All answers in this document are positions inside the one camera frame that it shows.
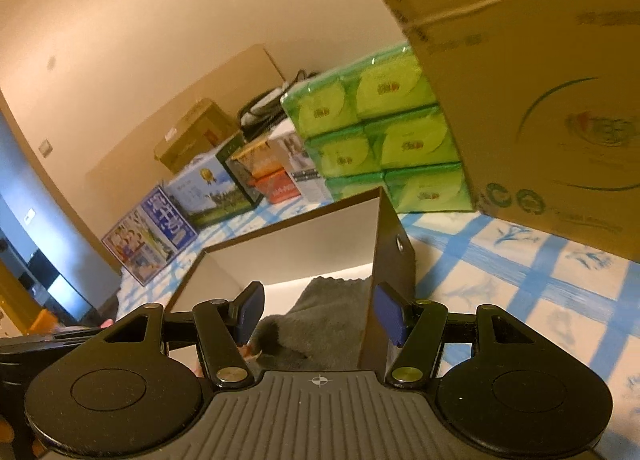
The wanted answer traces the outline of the person left hand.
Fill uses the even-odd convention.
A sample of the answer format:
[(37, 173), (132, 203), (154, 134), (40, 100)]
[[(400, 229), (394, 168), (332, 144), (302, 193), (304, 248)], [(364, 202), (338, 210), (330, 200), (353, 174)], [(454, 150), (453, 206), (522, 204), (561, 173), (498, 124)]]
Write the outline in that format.
[[(4, 417), (0, 417), (0, 443), (12, 444), (14, 437), (15, 433), (11, 424), (9, 424)], [(46, 453), (46, 448), (43, 447), (43, 444), (40, 443), (39, 440), (34, 440), (32, 443), (32, 453), (39, 459)]]

